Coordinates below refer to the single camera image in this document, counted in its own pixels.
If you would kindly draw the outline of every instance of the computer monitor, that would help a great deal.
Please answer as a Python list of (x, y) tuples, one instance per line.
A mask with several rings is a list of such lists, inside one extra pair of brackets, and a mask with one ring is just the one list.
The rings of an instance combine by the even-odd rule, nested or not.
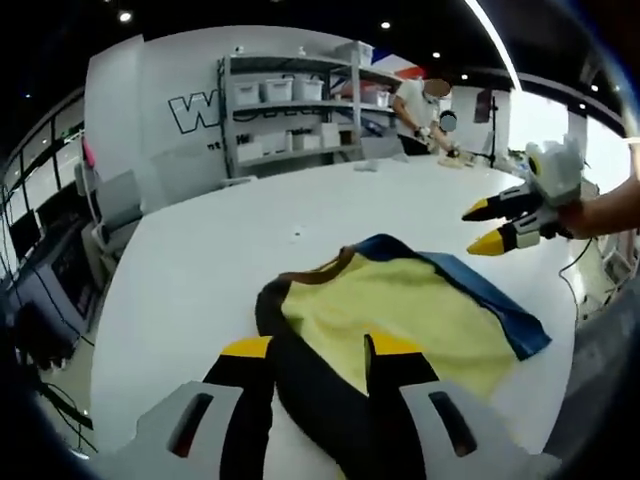
[(31, 247), (40, 241), (40, 229), (33, 210), (29, 210), (9, 227), (9, 235), (18, 261), (22, 260)]
[(78, 195), (76, 184), (71, 183), (40, 205), (38, 217), (46, 234), (54, 228), (68, 226), (79, 218), (91, 219), (91, 211), (86, 197)]

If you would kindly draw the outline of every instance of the yellow cloth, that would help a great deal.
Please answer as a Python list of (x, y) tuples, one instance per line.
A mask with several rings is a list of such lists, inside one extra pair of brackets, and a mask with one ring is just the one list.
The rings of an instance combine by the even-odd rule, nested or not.
[(364, 335), (372, 329), (420, 345), (441, 380), (453, 380), (482, 398), (517, 361), (498, 319), (420, 260), (372, 262), (356, 253), (327, 283), (292, 282), (282, 313), (364, 394)]

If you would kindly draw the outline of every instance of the floor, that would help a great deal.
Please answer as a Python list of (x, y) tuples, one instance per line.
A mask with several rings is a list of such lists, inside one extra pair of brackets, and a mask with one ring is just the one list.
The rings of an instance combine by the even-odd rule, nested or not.
[[(574, 259), (577, 258), (587, 245), (586, 241), (572, 241), (571, 250)], [(609, 295), (608, 292), (614, 287), (611, 280), (608, 279), (602, 266), (600, 252), (595, 242), (589, 245), (588, 250), (580, 258), (578, 263), (565, 272), (567, 279), (570, 281), (575, 292), (577, 303), (579, 305), (580, 322), (585, 321), (583, 317), (596, 311)], [(585, 302), (585, 295), (588, 294), (588, 300)], [(96, 320), (92, 324), (90, 332), (86, 337), (95, 343), (97, 326), (99, 323), (100, 312), (104, 304), (104, 297), (99, 300), (96, 308)], [(91, 382), (91, 364), (93, 356), (93, 347), (82, 342), (78, 345), (75, 355), (67, 363), (63, 370), (57, 372), (44, 372), (41, 377), (43, 381), (56, 385), (64, 390), (75, 402), (80, 412), (86, 412), (91, 415), (90, 402), (90, 382)], [(62, 439), (73, 449), (86, 455), (92, 455), (92, 449), (84, 440), (79, 441), (78, 434), (73, 431), (68, 424), (64, 422), (61, 415), (49, 404), (48, 401), (41, 399), (42, 407), (52, 421), (53, 426), (60, 433)], [(82, 429), (82, 435), (91, 443), (93, 443), (93, 432), (88, 429)]]

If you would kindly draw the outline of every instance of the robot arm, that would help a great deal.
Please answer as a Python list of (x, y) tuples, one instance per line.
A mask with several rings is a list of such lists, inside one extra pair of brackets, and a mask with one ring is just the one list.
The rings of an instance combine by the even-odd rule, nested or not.
[(462, 217), (464, 221), (505, 218), (507, 223), (493, 230), (467, 251), (473, 255), (502, 255), (515, 248), (537, 245), (540, 237), (556, 234), (571, 238), (558, 222), (558, 207), (580, 199), (584, 160), (577, 144), (547, 142), (544, 150), (535, 144), (526, 148), (529, 172), (523, 185), (509, 188), (478, 201)]

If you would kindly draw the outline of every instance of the black cloth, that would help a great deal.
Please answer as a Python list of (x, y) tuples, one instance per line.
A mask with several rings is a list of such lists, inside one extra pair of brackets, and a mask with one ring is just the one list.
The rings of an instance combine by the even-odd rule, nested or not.
[(419, 142), (415, 138), (406, 137), (404, 135), (398, 135), (398, 138), (402, 142), (404, 153), (410, 157), (415, 155), (429, 155), (431, 153), (424, 143)]

